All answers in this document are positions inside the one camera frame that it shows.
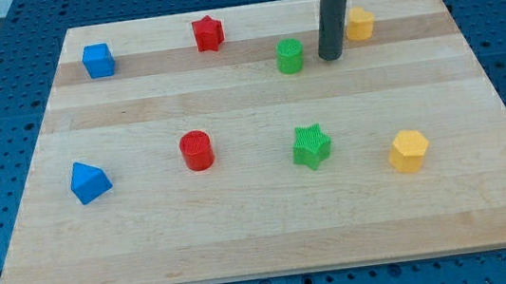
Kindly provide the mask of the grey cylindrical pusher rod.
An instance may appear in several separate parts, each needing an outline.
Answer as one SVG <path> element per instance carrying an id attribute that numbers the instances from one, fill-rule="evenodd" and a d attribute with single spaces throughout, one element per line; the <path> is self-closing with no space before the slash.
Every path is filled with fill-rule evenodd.
<path id="1" fill-rule="evenodd" d="M 347 0 L 320 0 L 318 54 L 333 61 L 343 55 Z"/>

